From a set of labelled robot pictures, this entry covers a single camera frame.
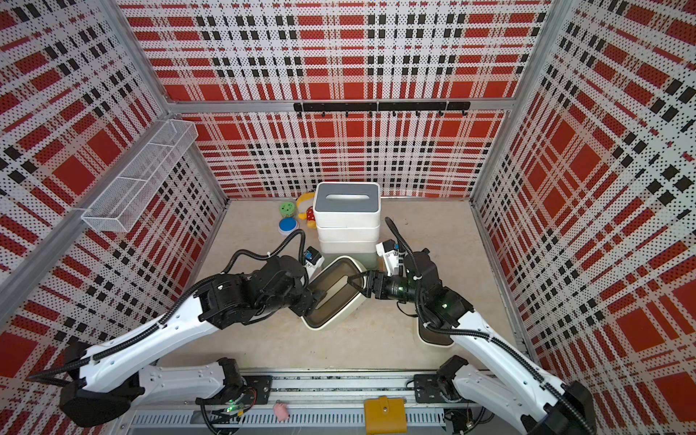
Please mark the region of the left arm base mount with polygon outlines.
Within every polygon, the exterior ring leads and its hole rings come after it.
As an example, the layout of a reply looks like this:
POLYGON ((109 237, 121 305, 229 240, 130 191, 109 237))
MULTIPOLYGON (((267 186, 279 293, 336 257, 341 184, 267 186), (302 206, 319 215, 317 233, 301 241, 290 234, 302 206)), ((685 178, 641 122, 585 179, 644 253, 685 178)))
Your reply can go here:
POLYGON ((237 408, 255 404, 267 404, 271 392, 273 377, 269 375, 248 376, 239 379, 226 379, 223 388, 208 398, 197 398, 195 404, 235 405, 237 408))

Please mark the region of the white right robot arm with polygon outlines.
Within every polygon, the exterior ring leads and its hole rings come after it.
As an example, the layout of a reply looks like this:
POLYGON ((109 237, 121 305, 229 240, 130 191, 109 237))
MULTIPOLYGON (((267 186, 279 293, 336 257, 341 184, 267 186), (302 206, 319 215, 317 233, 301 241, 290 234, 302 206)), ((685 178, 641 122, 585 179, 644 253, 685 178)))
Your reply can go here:
POLYGON ((476 402, 521 434, 597 432, 589 389, 563 382, 495 332, 467 299, 442 284, 429 251, 409 253, 404 270, 404 275, 366 271, 348 283, 367 298, 414 304, 426 330, 449 337, 488 369, 482 373, 449 360, 440 368, 444 398, 476 402))

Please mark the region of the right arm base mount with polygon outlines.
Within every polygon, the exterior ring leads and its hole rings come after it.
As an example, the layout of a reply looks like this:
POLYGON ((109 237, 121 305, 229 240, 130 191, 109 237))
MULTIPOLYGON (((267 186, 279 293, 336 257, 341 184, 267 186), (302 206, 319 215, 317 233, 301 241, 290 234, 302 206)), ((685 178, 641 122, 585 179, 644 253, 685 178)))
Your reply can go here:
POLYGON ((444 377, 436 374, 417 374, 413 377, 417 403, 460 403, 463 398, 444 377))

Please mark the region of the mint green square tissue box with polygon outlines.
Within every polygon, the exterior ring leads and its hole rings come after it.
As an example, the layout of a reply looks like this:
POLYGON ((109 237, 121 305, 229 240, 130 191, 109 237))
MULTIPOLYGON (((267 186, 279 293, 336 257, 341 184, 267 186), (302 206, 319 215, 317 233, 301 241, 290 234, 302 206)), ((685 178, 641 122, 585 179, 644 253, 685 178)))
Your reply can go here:
POLYGON ((381 258, 375 252, 354 254, 353 258, 365 270, 379 270, 381 267, 381 258))

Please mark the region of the white bamboo-lid tissue box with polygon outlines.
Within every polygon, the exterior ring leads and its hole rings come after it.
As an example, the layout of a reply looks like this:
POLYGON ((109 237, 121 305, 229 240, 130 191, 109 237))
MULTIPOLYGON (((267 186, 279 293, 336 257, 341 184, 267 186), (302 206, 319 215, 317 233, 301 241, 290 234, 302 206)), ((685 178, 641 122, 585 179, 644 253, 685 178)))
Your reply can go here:
POLYGON ((324 241, 319 240, 320 251, 323 254, 373 254, 377 242, 372 241, 324 241))

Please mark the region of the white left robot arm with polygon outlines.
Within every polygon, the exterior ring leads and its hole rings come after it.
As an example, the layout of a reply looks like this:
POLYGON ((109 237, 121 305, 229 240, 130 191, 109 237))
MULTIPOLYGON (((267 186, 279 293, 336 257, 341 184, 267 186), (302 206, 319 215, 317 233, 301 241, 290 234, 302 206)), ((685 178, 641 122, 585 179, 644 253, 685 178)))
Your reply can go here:
POLYGON ((263 322, 280 309, 310 314, 318 296, 309 282, 323 261, 266 257, 251 274, 222 272, 201 279, 175 306, 150 322, 102 344, 78 342, 63 365, 32 373, 31 382, 60 388, 60 410, 90 428, 116 420, 135 405, 192 399, 199 406, 243 406, 257 395, 237 362, 221 358, 201 367, 162 368, 157 360, 183 345, 235 324, 263 322))

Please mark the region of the white bamboo-lid box corner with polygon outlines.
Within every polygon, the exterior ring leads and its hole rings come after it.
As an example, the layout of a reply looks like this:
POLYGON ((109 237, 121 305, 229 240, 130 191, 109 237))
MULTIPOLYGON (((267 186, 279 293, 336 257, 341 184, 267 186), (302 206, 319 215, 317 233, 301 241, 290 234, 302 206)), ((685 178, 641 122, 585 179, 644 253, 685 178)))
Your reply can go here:
POLYGON ((355 228, 327 228, 317 226, 317 234, 320 241, 324 242, 368 242, 377 241, 380 235, 381 226, 376 227, 355 227, 355 228))

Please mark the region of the white box grey lid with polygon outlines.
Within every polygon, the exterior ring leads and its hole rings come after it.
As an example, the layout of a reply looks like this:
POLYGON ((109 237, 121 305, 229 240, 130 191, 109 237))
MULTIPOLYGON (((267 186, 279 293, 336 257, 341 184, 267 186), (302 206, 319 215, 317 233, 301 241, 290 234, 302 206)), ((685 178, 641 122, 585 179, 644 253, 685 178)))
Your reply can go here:
POLYGON ((381 220, 382 189, 375 182, 321 182, 313 209, 319 228, 375 228, 381 220))

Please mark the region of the cream box dark lid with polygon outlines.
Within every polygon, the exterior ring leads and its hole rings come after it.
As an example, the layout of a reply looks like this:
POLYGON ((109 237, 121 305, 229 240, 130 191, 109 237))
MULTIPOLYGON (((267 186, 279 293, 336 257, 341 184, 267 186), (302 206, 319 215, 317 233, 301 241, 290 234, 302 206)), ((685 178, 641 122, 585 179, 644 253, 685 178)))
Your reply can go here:
POLYGON ((349 277, 365 272, 364 267, 353 257, 337 257, 310 283, 309 289, 324 292, 324 298, 317 304, 311 315, 302 318, 311 331, 328 330, 341 324, 366 300, 352 288, 349 277))
POLYGON ((418 319, 415 320, 414 337, 417 344, 438 349, 448 349, 454 346, 451 337, 433 333, 422 325, 418 319))

